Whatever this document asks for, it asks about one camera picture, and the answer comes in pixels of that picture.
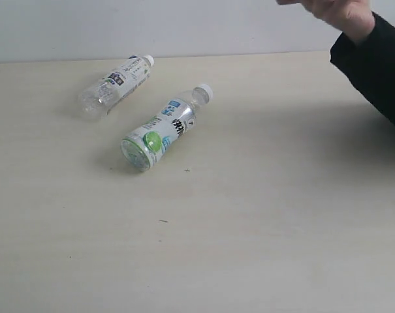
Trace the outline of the black-sleeved forearm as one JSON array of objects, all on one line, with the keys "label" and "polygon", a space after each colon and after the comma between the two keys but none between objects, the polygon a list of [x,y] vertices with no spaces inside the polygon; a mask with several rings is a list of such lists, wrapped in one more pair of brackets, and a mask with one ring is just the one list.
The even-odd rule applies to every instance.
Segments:
[{"label": "black-sleeved forearm", "polygon": [[341,34],[330,49],[330,62],[395,125],[395,27],[373,16],[375,27],[367,39],[356,45]]}]

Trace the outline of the person's open bare hand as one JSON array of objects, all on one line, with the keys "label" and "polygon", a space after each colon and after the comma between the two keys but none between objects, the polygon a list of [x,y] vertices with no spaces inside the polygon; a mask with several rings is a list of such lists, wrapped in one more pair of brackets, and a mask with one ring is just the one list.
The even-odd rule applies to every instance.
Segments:
[{"label": "person's open bare hand", "polygon": [[341,31],[354,44],[364,42],[375,27],[369,1],[300,0],[276,1],[278,5],[302,5],[315,18]]}]

